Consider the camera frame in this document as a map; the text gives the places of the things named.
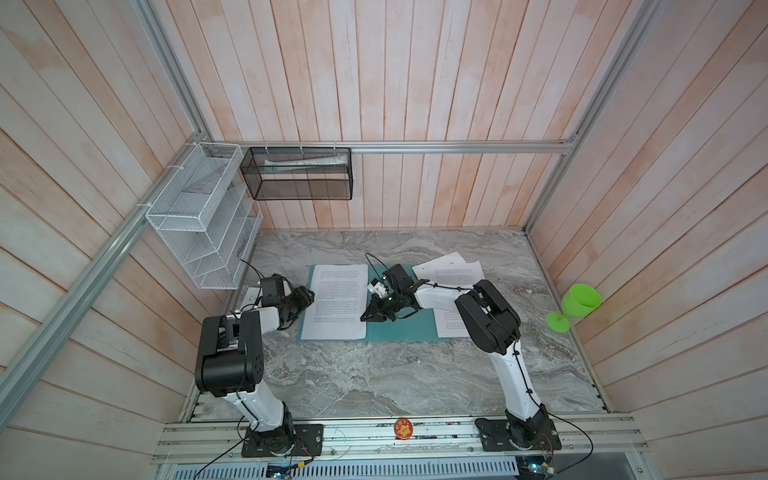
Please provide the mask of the printed paper sheet middle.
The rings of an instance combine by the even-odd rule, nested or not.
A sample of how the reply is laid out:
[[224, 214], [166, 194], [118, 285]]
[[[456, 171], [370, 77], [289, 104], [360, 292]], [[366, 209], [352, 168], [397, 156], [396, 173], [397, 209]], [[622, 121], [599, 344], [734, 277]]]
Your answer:
[[[455, 265], [453, 268], [437, 269], [429, 274], [430, 283], [449, 287], [471, 288], [475, 283], [485, 278], [479, 261], [469, 262], [465, 265]], [[449, 290], [437, 288], [440, 293], [449, 293]], [[447, 311], [433, 307], [437, 324], [438, 336], [441, 338], [468, 338], [469, 333], [458, 311]]]

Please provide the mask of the green plastic goblet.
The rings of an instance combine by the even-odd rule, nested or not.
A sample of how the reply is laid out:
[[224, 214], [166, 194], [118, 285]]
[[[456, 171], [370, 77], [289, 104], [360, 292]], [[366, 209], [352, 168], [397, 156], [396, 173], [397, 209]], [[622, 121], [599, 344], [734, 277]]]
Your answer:
[[561, 301], [561, 312], [550, 312], [546, 324], [555, 332], [566, 333], [571, 328], [571, 320], [584, 318], [602, 305], [600, 293], [586, 284], [574, 284]]

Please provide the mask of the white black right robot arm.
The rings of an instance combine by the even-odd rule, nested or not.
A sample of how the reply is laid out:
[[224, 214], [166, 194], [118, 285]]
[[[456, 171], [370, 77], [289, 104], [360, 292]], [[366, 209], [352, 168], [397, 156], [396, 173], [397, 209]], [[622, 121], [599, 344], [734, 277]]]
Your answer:
[[505, 418], [474, 421], [486, 452], [554, 452], [562, 448], [555, 423], [532, 387], [522, 356], [521, 318], [487, 279], [473, 285], [445, 285], [413, 279], [402, 265], [385, 270], [367, 285], [371, 294], [362, 322], [403, 319], [433, 309], [460, 316], [470, 339], [485, 352], [495, 369], [505, 399]]

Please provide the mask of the printed paper sheet top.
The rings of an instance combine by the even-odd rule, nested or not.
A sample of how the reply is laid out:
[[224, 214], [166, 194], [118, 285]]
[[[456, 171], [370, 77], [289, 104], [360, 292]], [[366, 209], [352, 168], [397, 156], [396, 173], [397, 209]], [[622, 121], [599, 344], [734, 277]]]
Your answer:
[[357, 341], [367, 334], [360, 320], [367, 306], [368, 267], [315, 265], [309, 289], [315, 294], [300, 328], [302, 341]]

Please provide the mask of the teal green folder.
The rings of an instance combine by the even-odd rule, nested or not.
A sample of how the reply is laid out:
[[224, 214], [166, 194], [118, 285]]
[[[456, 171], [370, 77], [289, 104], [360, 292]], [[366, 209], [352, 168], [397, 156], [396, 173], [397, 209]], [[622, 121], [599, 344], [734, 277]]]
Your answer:
[[[317, 265], [309, 267], [309, 276], [307, 279], [307, 287], [315, 291], [311, 287], [313, 280], [314, 270]], [[406, 319], [397, 319], [395, 322], [369, 322], [364, 323], [366, 325], [366, 336], [356, 339], [305, 339], [304, 338], [304, 324], [306, 311], [299, 317], [299, 329], [297, 334], [298, 341], [351, 341], [351, 342], [433, 342], [433, 343], [446, 343], [450, 338], [441, 338], [438, 336], [437, 324], [434, 317], [433, 310], [420, 310], [413, 316]]]

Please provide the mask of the red round sticker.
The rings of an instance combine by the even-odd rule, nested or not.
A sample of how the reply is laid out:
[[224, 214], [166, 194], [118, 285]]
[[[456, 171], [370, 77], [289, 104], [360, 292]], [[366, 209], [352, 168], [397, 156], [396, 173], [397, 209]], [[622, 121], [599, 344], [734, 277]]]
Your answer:
[[409, 440], [413, 437], [414, 426], [407, 418], [399, 418], [394, 423], [394, 433], [398, 440]]

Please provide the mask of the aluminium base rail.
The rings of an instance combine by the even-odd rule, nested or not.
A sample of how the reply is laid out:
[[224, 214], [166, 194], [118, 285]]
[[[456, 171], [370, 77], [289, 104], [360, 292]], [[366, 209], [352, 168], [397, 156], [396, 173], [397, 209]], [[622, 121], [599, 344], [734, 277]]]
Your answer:
[[[562, 448], [557, 454], [645, 452], [649, 449], [638, 424], [628, 414], [557, 414], [553, 417]], [[297, 419], [297, 427], [321, 425], [319, 460], [485, 456], [481, 434], [471, 416], [413, 417], [412, 437], [396, 437], [394, 417]], [[202, 464], [224, 455], [242, 459], [235, 421], [168, 424], [152, 455], [153, 464]]]

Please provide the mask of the printed paper sheet bottom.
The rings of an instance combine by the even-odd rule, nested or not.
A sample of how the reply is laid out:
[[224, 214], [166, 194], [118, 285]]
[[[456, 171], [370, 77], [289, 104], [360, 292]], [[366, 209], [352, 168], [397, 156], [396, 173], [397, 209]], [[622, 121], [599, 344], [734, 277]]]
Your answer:
[[465, 259], [458, 252], [452, 252], [419, 265], [414, 265], [412, 270], [417, 278], [422, 279], [429, 278], [429, 274], [437, 269], [453, 268], [455, 265], [465, 264]]

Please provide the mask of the printed paper sheet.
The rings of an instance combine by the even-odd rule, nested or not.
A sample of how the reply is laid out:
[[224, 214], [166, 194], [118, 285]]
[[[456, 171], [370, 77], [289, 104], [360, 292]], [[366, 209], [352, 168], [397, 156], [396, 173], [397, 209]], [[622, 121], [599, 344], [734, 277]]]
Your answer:
[[367, 306], [368, 267], [315, 265], [309, 289], [315, 294], [300, 328], [302, 341], [357, 341], [367, 334], [360, 320]]
[[[453, 268], [437, 269], [429, 274], [430, 283], [449, 287], [471, 288], [475, 283], [485, 278], [479, 261], [469, 262], [465, 265], [455, 265]], [[440, 293], [449, 293], [449, 290], [437, 288]], [[469, 333], [458, 311], [447, 311], [433, 307], [437, 324], [438, 336], [441, 338], [468, 338]]]
[[452, 252], [419, 265], [414, 265], [412, 270], [417, 278], [422, 279], [429, 278], [429, 274], [437, 269], [453, 268], [455, 265], [465, 264], [465, 259], [458, 252]]

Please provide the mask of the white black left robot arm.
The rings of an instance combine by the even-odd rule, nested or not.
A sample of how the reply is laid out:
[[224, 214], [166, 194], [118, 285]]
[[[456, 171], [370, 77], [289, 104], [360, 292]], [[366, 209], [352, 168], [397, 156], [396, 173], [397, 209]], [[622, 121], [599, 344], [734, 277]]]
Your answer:
[[292, 325], [313, 303], [311, 290], [273, 274], [260, 281], [254, 301], [203, 321], [196, 386], [243, 416], [247, 427], [239, 434], [245, 458], [321, 454], [324, 426], [296, 424], [264, 379], [263, 336]]

